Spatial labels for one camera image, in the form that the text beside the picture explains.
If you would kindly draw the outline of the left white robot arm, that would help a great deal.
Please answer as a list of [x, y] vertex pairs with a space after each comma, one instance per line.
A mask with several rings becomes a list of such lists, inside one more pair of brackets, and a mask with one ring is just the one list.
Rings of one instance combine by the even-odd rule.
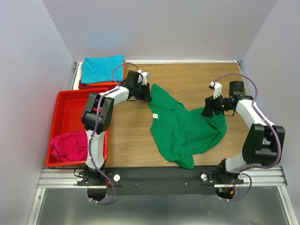
[[82, 114], [82, 124], [87, 135], [87, 160], [85, 163], [84, 178], [93, 185], [99, 185], [104, 180], [104, 139], [111, 124], [113, 108], [130, 98], [149, 102], [150, 84], [147, 82], [149, 72], [130, 70], [121, 84], [113, 89], [90, 93]]

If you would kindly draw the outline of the green t-shirt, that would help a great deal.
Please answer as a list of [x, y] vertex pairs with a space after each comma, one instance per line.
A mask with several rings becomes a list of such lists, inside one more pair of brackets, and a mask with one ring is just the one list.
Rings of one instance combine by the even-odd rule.
[[150, 131], [160, 154], [171, 163], [193, 169], [193, 156], [207, 152], [225, 136], [225, 116], [204, 117], [202, 107], [189, 111], [157, 84], [152, 85], [150, 94]]

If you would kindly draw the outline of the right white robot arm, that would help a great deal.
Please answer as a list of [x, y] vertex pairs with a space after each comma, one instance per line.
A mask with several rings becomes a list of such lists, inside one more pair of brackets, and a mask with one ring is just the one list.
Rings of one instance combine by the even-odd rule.
[[202, 180], [212, 183], [228, 183], [239, 174], [252, 168], [268, 169], [276, 166], [282, 156], [285, 129], [269, 121], [258, 109], [254, 97], [244, 92], [243, 81], [229, 83], [229, 97], [222, 96], [222, 85], [211, 82], [213, 94], [205, 99], [202, 116], [212, 118], [227, 111], [239, 114], [247, 127], [248, 135], [241, 153], [223, 159], [212, 171], [202, 171]]

